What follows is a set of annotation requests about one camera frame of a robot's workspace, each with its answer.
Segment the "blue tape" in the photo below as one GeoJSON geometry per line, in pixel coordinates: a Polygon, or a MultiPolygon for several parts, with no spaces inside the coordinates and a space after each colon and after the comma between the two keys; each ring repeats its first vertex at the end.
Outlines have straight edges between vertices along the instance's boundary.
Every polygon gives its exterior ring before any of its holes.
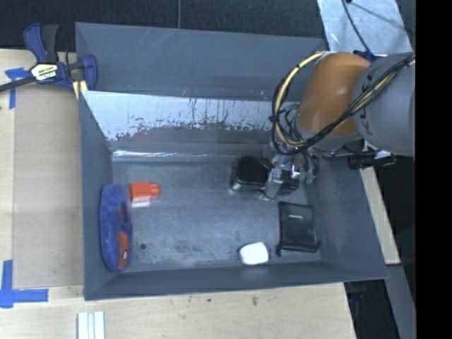
{"type": "MultiPolygon", "coordinates": [[[[31,76],[31,73],[24,68],[6,69],[5,74],[8,78],[14,82],[16,79],[27,78],[31,76]]],[[[9,109],[13,109],[16,106],[16,89],[12,88],[9,95],[9,109]]]]}
{"type": "Polygon", "coordinates": [[[48,302],[49,289],[13,290],[13,261],[3,262],[0,308],[10,309],[16,302],[48,302]]]}

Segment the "bin floor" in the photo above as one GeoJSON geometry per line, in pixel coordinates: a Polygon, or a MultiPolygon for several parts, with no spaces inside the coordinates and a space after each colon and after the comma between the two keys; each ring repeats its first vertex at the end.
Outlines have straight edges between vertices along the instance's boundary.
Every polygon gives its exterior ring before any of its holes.
{"type": "Polygon", "coordinates": [[[308,204],[301,186],[288,196],[262,201],[230,190],[233,160],[216,162],[113,162],[114,182],[129,196],[131,182],[160,185],[145,208],[131,208],[133,225],[128,272],[201,266],[240,266],[238,251],[263,242],[269,263],[320,261],[321,253],[284,251],[279,242],[278,201],[308,204]]]}

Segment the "white sponge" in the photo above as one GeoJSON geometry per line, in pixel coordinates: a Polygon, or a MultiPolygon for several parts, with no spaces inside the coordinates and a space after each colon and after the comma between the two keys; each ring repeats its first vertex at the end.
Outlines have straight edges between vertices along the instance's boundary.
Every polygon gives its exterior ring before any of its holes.
{"type": "Polygon", "coordinates": [[[243,246],[239,254],[244,265],[258,265],[268,261],[268,251],[263,242],[243,246]]]}

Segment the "black floor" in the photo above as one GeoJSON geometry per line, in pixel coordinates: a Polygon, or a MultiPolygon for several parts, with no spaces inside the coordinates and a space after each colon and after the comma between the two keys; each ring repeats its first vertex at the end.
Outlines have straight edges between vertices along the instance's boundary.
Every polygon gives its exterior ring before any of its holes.
{"type": "MultiPolygon", "coordinates": [[[[396,1],[416,49],[416,0],[396,1]]],[[[181,11],[181,28],[186,29],[324,37],[316,0],[181,0],[181,11]]],[[[0,47],[24,49],[26,27],[57,23],[59,51],[75,51],[77,21],[168,28],[176,27],[178,19],[177,0],[0,0],[0,12],[0,47]]],[[[406,242],[415,214],[413,160],[401,159],[393,167],[376,170],[395,238],[398,241],[400,235],[406,242]]],[[[415,299],[415,261],[406,243],[398,243],[415,299]]],[[[352,289],[351,301],[358,299],[350,304],[357,337],[398,338],[383,282],[364,282],[352,289]]]]}

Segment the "clamp handle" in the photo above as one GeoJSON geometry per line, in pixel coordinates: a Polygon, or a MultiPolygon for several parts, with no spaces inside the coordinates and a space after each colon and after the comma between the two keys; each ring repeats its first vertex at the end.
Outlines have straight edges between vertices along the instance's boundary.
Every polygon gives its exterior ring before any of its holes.
{"type": "Polygon", "coordinates": [[[25,45],[35,56],[37,63],[58,61],[58,56],[55,52],[55,36],[58,27],[57,24],[42,25],[41,23],[34,23],[23,32],[25,45]]]}

